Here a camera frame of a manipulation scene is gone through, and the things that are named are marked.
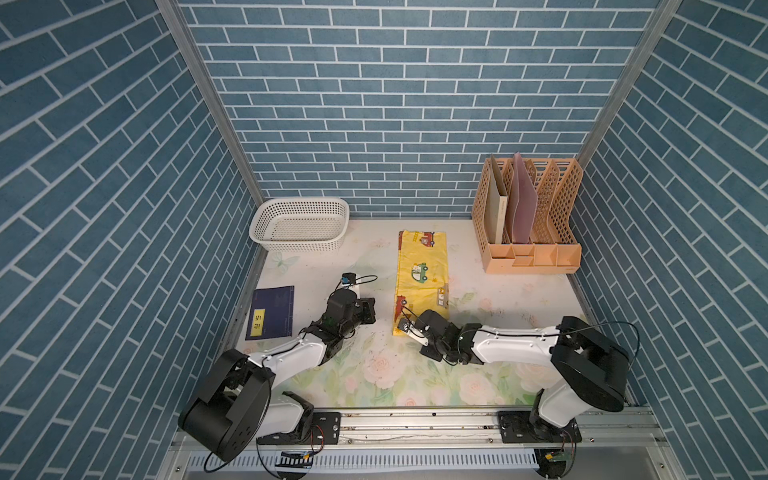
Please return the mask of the yellow cartoon car pillowcase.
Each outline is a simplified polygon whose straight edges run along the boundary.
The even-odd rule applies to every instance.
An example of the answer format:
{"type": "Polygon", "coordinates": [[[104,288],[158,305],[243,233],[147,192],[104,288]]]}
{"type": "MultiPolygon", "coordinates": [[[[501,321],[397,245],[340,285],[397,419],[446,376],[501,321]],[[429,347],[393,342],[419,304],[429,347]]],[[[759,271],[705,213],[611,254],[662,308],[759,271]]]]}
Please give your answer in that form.
{"type": "Polygon", "coordinates": [[[449,318],[447,235],[435,231],[400,231],[395,284],[393,335],[404,336],[398,323],[411,312],[434,310],[449,318]]]}

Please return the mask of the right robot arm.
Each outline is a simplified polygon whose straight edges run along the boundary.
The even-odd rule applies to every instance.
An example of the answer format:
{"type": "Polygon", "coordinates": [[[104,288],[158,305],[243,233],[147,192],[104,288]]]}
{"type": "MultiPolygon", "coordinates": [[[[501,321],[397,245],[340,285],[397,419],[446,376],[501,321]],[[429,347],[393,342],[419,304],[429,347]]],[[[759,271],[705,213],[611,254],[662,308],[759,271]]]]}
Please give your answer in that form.
{"type": "Polygon", "coordinates": [[[556,326],[500,329],[479,323],[462,327],[433,310],[408,311],[397,329],[421,344],[420,354],[449,364],[500,362],[551,367],[560,379],[537,392],[529,415],[531,427],[563,430],[580,414],[624,408],[630,355],[596,326],[564,316],[556,326]]]}

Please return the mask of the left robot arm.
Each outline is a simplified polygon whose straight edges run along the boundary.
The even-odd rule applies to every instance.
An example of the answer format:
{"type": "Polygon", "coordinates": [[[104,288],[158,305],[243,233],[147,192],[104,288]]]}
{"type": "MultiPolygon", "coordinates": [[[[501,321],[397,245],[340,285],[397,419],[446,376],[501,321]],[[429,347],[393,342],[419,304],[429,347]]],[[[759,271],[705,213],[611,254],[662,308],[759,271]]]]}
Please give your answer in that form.
{"type": "Polygon", "coordinates": [[[314,406],[293,392],[274,390],[330,361],[361,325],[376,322],[375,300],[352,289],[330,294],[325,312],[289,342],[262,353],[225,351],[182,409],[179,428],[223,462],[254,439],[309,441],[314,406]]]}

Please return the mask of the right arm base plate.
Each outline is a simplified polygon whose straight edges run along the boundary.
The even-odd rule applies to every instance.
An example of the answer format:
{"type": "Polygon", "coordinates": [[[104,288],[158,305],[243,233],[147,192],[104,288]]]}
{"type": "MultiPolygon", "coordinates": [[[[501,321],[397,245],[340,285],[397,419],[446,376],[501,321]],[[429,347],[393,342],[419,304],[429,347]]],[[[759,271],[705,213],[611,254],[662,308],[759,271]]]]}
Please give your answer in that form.
{"type": "Polygon", "coordinates": [[[532,411],[503,410],[497,414],[502,442],[513,443],[580,443],[582,436],[575,419],[565,427],[553,426],[532,411]]]}

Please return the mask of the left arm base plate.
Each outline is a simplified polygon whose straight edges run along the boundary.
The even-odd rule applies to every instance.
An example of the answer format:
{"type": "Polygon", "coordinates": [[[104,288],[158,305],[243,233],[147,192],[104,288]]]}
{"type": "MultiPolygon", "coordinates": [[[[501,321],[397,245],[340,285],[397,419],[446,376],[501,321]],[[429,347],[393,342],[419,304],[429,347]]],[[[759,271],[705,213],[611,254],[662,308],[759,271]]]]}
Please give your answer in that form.
{"type": "Polygon", "coordinates": [[[257,439],[259,445],[337,445],[342,415],[338,411],[314,412],[302,418],[289,433],[273,433],[257,439]]]}

